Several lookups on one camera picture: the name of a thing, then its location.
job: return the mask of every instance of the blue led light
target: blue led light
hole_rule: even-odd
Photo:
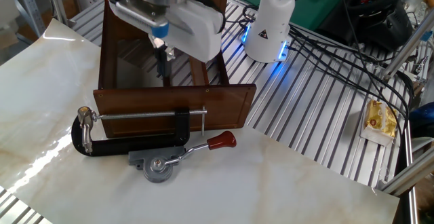
[[[249,33],[250,25],[247,26],[247,30],[245,31],[244,36],[241,38],[242,42],[245,43],[245,39],[247,38],[247,34]]]
[[[279,53],[279,59],[280,59],[280,60],[283,59],[282,54],[283,54],[283,51],[284,51],[285,48],[286,48],[286,42],[287,42],[287,41],[285,41],[285,42],[283,43],[282,48],[280,49],[280,53]]]

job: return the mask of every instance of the wire bundle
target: wire bundle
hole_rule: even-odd
[[[378,60],[377,58],[375,58],[373,56],[370,56],[370,55],[367,55],[367,54],[364,54],[364,53],[361,52],[361,50],[359,48],[359,42],[358,42],[358,40],[356,38],[356,35],[355,35],[355,30],[354,30],[354,27],[353,27],[353,25],[351,23],[351,19],[350,19],[348,10],[347,10],[346,2],[345,2],[345,0],[342,0],[342,1],[344,3],[344,7],[345,7],[345,10],[346,10],[347,18],[348,18],[349,24],[351,25],[351,30],[352,30],[353,36],[355,38],[355,43],[356,43],[356,46],[357,46],[356,50],[354,50],[352,48],[347,48],[347,47],[344,47],[344,46],[341,46],[341,45],[336,45],[336,44],[333,44],[333,43],[330,43],[330,42],[327,42],[327,41],[320,41],[318,39],[311,39],[311,38],[307,37],[306,35],[303,35],[301,33],[301,31],[298,30],[298,28],[296,26],[294,26],[293,24],[290,24],[291,29],[290,29],[289,35],[294,39],[294,41],[296,41],[296,42],[298,42],[300,44],[301,48],[304,51],[306,51],[310,56],[312,56],[314,59],[316,59],[318,61],[318,63],[320,63],[322,66],[325,67],[325,68],[321,68],[318,64],[314,63],[307,56],[305,56],[304,54],[302,54],[300,52],[300,54],[302,56],[304,56],[309,62],[311,62],[315,66],[316,69],[324,72],[327,75],[330,75],[330,76],[336,78],[338,81],[341,81],[342,83],[347,84],[348,86],[351,86],[351,87],[355,88],[356,90],[359,90],[359,91],[365,92],[366,94],[372,95],[373,97],[376,97],[378,100],[383,100],[387,104],[387,106],[389,106],[390,108],[396,109],[400,114],[402,114],[403,119],[404,119],[404,127],[403,128],[399,124],[399,120],[398,120],[396,114],[393,114],[393,115],[394,115],[394,117],[395,117],[395,119],[397,121],[397,126],[398,126],[398,130],[399,130],[399,134],[400,134],[401,137],[403,137],[403,131],[408,126],[408,118],[409,118],[409,114],[410,114],[409,106],[410,106],[412,98],[414,96],[412,81],[404,73],[402,73],[400,71],[397,72],[397,77],[400,78],[404,82],[404,84],[406,86],[406,89],[407,89],[407,91],[408,91],[408,93],[410,95],[410,99],[407,102],[404,99],[404,97],[401,95],[401,93],[398,92],[395,88],[393,88],[392,86],[390,86],[387,82],[383,81],[381,78],[377,77],[375,74],[373,74],[370,71],[368,71],[366,63],[378,64],[378,65],[382,66],[383,68],[385,68],[387,66],[387,64],[385,64],[384,62],[388,61],[388,60],[394,59],[394,56],[391,57],[391,58],[385,58],[383,60]],[[250,5],[247,5],[247,6],[245,6],[243,8],[243,16],[244,16],[243,20],[227,21],[227,22],[238,23],[241,27],[246,28],[246,26],[247,26],[246,23],[252,23],[252,22],[255,21],[255,18],[253,16],[247,14],[247,11],[249,9],[257,11],[258,10],[258,6],[257,5],[253,5],[253,4],[250,3]],[[340,74],[337,70],[335,70],[334,68],[332,68],[330,65],[328,65],[324,61],[322,61],[320,59],[320,57],[318,57],[317,55],[315,55],[313,53],[312,50],[308,49],[308,47],[306,47],[303,44],[303,42],[301,41],[301,39],[305,40],[309,45],[313,46],[316,50],[320,50],[325,55],[328,55],[328,56],[334,58],[335,60],[339,60],[339,61],[341,61],[341,62],[343,62],[343,63],[345,63],[345,64],[353,67],[354,69],[360,70],[362,75],[366,74],[369,77],[369,79],[371,81],[371,84],[375,87],[375,90],[377,91],[377,93],[375,93],[373,91],[370,91],[369,88],[366,89],[366,88],[360,86],[359,84],[355,83],[354,81],[351,81],[349,79],[349,77],[345,77],[344,75]],[[353,53],[353,55],[357,59],[359,59],[361,61],[362,67],[359,66],[359,65],[357,65],[356,64],[357,62],[351,62],[350,60],[347,60],[347,59],[345,59],[345,58],[343,58],[343,57],[341,57],[341,56],[339,56],[339,55],[337,55],[337,54],[335,54],[333,52],[330,52],[329,50],[327,50],[323,46],[325,46],[325,47],[339,48],[339,49],[346,50],[348,52]],[[401,102],[403,109],[397,107],[396,105],[391,104],[384,97],[384,95],[382,93],[382,88],[379,88],[377,84],[380,84],[382,88],[389,89],[394,95],[396,95],[396,97]]]

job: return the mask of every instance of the logo on robot arm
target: logo on robot arm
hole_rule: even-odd
[[[262,37],[262,38],[265,38],[265,39],[269,38],[268,35],[267,35],[267,31],[266,30],[261,31],[259,33],[259,36]]]

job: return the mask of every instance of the metal clamp base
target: metal clamp base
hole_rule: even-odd
[[[143,170],[144,177],[150,182],[162,183],[172,175],[173,165],[166,166],[161,172],[155,172],[151,169],[153,160],[155,158],[170,160],[178,155],[182,155],[184,152],[184,147],[133,151],[128,153],[128,162],[131,166],[136,166],[137,170]]]

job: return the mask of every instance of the green panel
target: green panel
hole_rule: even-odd
[[[260,0],[247,0],[258,5]],[[297,0],[291,22],[314,31],[340,0]]]

